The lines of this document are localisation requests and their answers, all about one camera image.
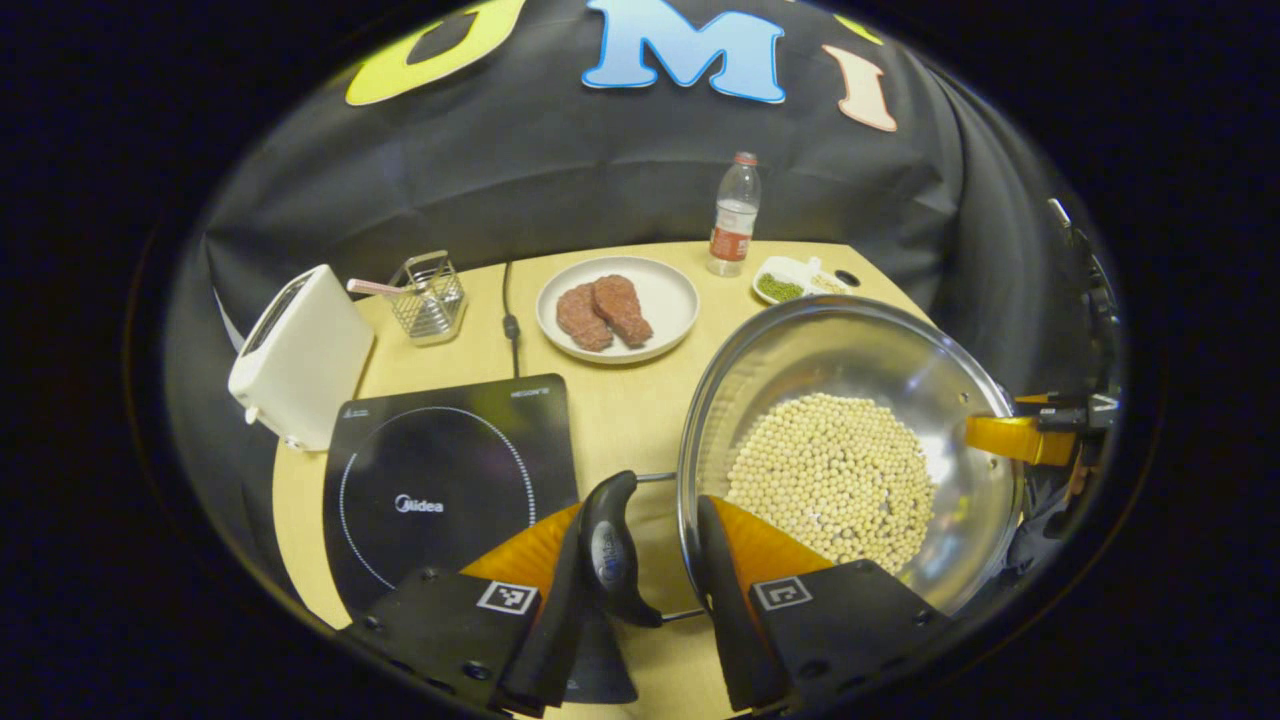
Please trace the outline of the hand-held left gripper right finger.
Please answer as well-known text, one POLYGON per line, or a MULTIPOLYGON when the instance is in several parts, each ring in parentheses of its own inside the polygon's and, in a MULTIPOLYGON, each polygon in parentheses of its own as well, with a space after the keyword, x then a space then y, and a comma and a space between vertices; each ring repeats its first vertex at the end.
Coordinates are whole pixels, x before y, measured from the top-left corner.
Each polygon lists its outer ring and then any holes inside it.
POLYGON ((870 560, 831 562, 768 521, 698 500, 700 592, 730 705, 814 711, 896 680, 950 616, 870 560))

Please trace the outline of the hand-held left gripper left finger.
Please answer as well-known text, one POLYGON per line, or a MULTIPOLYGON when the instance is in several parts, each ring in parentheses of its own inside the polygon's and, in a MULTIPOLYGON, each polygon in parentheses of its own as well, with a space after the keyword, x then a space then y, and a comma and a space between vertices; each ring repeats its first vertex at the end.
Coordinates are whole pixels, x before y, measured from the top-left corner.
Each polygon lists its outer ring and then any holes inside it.
POLYGON ((471 708, 630 705, 637 688, 588 588, 582 505, 536 521, 458 571, 411 571, 342 629, 347 642, 471 708))

